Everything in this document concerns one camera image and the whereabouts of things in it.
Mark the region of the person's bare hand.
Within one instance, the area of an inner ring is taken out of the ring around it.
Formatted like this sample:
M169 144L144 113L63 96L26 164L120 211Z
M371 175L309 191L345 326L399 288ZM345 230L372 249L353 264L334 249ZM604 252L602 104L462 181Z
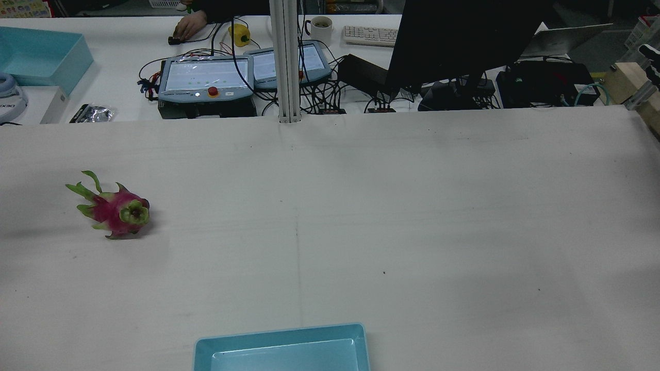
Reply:
M204 10L198 10L183 17L175 26L172 38L180 41L188 41L200 30L207 26L207 14Z

